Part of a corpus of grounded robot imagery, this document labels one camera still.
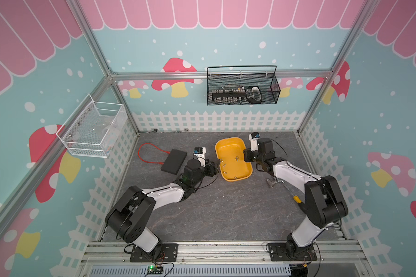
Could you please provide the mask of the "yellow plastic storage box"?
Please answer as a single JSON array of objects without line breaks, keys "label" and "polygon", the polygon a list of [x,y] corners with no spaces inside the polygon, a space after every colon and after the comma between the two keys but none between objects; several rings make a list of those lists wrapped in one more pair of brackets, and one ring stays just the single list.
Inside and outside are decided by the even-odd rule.
[{"label": "yellow plastic storage box", "polygon": [[236,182],[249,178],[253,173],[251,163],[245,162],[245,142],[239,137],[224,138],[216,143],[216,155],[220,161],[220,173],[225,181]]}]

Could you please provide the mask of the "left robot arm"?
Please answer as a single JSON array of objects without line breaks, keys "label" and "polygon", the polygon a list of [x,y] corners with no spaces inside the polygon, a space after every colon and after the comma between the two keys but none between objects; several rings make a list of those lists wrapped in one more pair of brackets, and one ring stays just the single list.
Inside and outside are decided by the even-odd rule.
[{"label": "left robot arm", "polygon": [[155,189],[129,187],[110,209],[105,223],[116,232],[116,238],[133,244],[151,259],[161,256],[162,241],[147,228],[154,210],[168,204],[183,202],[202,188],[205,177],[219,173],[217,165],[209,160],[191,159],[183,173],[169,185]]}]

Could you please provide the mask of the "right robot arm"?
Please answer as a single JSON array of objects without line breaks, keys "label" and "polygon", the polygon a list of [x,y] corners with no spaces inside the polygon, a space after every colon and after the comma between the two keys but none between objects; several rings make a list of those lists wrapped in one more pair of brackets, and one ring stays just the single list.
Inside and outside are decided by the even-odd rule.
[{"label": "right robot arm", "polygon": [[287,236],[283,251],[289,260],[300,260],[312,253],[317,237],[348,215],[349,209],[337,179],[331,175],[320,176],[294,166],[288,160],[277,157],[273,140],[261,138],[254,132],[248,136],[251,147],[243,151],[245,162],[255,162],[273,179],[270,184],[282,182],[297,188],[304,194],[300,202],[306,214],[302,223]]}]

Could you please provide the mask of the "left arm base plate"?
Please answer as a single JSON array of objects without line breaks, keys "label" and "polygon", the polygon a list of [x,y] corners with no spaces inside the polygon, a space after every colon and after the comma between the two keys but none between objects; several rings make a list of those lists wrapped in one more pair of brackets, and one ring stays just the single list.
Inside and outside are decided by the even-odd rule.
[{"label": "left arm base plate", "polygon": [[177,261],[178,249],[179,244],[164,244],[162,242],[159,242],[151,252],[146,252],[142,248],[136,246],[132,250],[129,260],[131,263],[174,263]]}]

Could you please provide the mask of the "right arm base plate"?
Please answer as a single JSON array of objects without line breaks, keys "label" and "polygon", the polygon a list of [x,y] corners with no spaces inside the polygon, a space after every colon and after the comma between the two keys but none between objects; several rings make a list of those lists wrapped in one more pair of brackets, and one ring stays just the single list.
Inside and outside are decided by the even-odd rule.
[{"label": "right arm base plate", "polygon": [[317,261],[317,255],[312,245],[298,247],[294,242],[271,242],[266,245],[266,251],[272,262],[303,262]]}]

